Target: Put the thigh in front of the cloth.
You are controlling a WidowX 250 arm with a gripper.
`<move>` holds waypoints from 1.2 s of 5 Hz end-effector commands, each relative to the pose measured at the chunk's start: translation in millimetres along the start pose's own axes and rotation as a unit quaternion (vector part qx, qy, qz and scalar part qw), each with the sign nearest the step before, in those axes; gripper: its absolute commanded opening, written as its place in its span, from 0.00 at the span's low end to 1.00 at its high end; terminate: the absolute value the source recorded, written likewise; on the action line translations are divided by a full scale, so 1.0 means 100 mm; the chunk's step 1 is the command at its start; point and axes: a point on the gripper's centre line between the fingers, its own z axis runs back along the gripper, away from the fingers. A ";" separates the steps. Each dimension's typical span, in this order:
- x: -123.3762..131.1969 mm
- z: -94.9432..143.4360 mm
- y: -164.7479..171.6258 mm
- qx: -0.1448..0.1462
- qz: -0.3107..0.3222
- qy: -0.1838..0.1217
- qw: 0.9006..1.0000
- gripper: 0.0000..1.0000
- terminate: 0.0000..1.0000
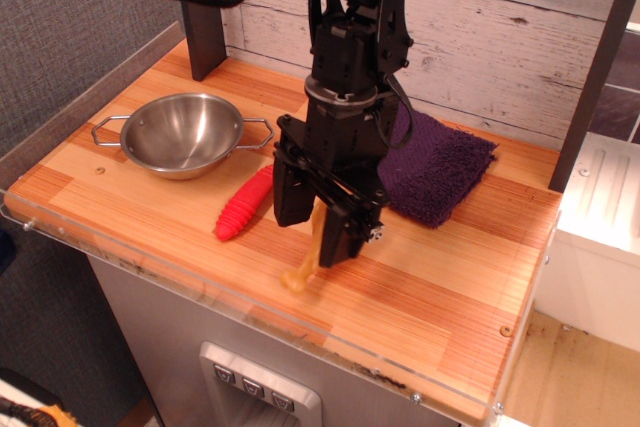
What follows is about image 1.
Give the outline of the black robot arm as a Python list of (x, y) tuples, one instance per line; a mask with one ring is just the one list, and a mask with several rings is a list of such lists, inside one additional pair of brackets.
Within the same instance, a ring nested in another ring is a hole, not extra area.
[(356, 257), (382, 230), (389, 194), (379, 163), (407, 136), (393, 133), (410, 101), (396, 79), (413, 44), (405, 0), (308, 0), (313, 65), (304, 120), (279, 118), (274, 213), (287, 227), (326, 209), (319, 264)]

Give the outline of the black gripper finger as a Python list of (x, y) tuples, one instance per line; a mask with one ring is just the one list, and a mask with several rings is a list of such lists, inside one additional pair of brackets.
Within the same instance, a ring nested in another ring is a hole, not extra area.
[(347, 213), (329, 209), (322, 231), (319, 265), (330, 268), (356, 258), (365, 243), (378, 240), (384, 229), (381, 212), (380, 206)]
[(277, 144), (273, 170), (274, 214), (280, 227), (310, 219), (316, 194), (307, 182), (306, 171), (284, 144)]

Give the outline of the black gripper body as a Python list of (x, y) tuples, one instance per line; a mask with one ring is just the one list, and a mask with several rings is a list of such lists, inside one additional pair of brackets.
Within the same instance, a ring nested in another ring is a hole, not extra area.
[(281, 116), (277, 144), (298, 158), (328, 209), (354, 212), (389, 203), (377, 172), (390, 147), (399, 97), (384, 82), (338, 92), (309, 76), (306, 119)]

